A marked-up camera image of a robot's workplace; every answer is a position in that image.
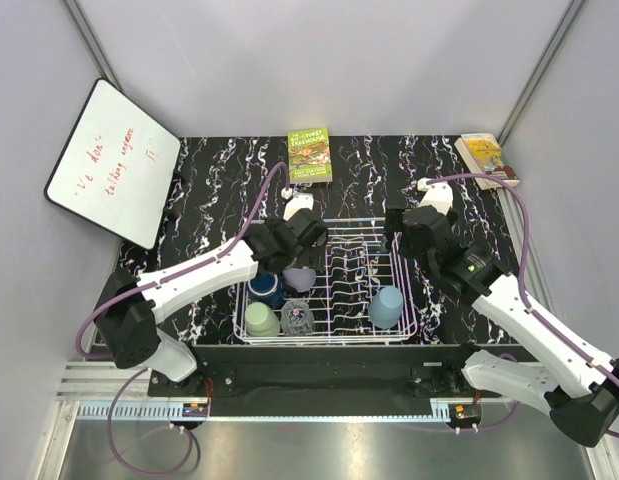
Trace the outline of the lilac plastic cup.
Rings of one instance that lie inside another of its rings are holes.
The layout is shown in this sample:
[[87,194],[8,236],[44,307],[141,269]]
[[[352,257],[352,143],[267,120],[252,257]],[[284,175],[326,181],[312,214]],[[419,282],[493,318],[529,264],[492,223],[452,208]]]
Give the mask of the lilac plastic cup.
[[316,271],[310,268],[289,268],[282,272],[285,288],[298,294],[310,291],[316,282]]

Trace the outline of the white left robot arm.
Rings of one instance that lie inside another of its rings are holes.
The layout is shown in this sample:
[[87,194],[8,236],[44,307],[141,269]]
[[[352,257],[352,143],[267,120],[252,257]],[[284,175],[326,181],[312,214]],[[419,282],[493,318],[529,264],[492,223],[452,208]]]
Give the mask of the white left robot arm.
[[324,252],[328,227],[319,214],[301,208],[289,219],[267,219],[243,235],[145,277],[112,273],[94,309],[93,323],[119,369],[143,366],[166,376],[185,396],[204,386],[205,372],[192,349],[158,324],[183,307],[259,274],[313,268]]

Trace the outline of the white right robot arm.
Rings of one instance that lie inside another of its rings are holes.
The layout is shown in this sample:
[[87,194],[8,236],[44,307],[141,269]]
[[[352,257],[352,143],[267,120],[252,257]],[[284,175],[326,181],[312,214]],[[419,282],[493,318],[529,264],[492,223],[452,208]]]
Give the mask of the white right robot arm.
[[447,297],[503,327],[540,367],[504,361],[464,346],[443,384],[455,396],[487,390],[547,415],[574,442],[596,446],[619,416],[619,357],[595,348],[527,297],[518,278],[481,245],[462,245],[453,213],[428,205],[391,208],[385,237]]

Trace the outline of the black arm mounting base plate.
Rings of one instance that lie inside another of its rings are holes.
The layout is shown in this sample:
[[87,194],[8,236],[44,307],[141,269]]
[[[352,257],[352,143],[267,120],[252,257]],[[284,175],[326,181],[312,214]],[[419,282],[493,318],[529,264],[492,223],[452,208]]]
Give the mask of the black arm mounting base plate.
[[221,417],[406,417],[436,398],[472,399],[461,345],[213,346],[194,348],[199,369],[181,384],[154,373],[151,397],[211,395]]

